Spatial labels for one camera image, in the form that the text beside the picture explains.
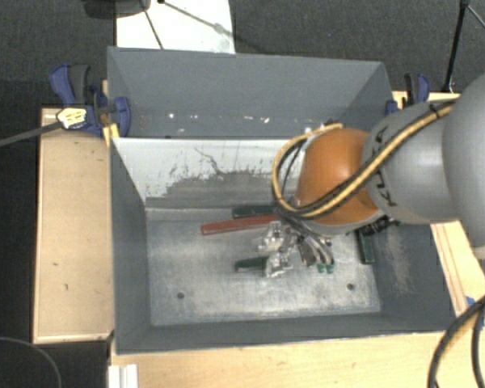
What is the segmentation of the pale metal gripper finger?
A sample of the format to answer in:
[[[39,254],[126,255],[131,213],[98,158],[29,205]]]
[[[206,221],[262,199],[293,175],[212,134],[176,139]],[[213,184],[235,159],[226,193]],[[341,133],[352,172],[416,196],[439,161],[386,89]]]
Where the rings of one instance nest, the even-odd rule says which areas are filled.
[[[278,251],[284,242],[284,230],[280,222],[270,222],[265,235],[257,246],[260,252]]]
[[[293,269],[291,256],[285,253],[271,253],[264,266],[267,278],[276,278]]]

